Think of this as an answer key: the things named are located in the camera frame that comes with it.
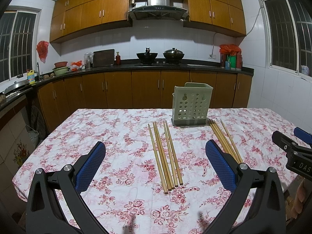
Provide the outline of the person right hand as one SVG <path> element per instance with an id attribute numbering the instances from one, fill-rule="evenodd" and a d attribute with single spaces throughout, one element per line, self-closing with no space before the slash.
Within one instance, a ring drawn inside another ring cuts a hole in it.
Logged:
<path id="1" fill-rule="evenodd" d="M 306 199 L 306 188 L 305 188 L 305 181 L 306 179 L 303 179 L 300 183 L 297 191 L 296 196 L 293 201 L 293 206 L 291 208 L 291 217 L 294 219 L 297 219 L 297 217 L 302 213 L 304 202 Z"/>

